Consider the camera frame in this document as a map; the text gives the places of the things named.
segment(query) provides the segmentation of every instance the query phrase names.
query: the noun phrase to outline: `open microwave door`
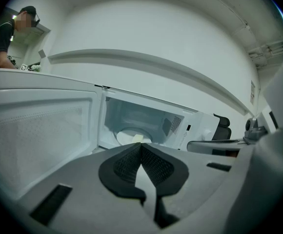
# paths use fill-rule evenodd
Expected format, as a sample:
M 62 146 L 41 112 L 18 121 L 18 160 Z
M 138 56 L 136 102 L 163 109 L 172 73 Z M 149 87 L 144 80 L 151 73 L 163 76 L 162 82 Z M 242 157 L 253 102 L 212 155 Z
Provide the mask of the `open microwave door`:
M 97 147 L 101 88 L 55 88 L 0 89 L 0 189 L 10 198 Z

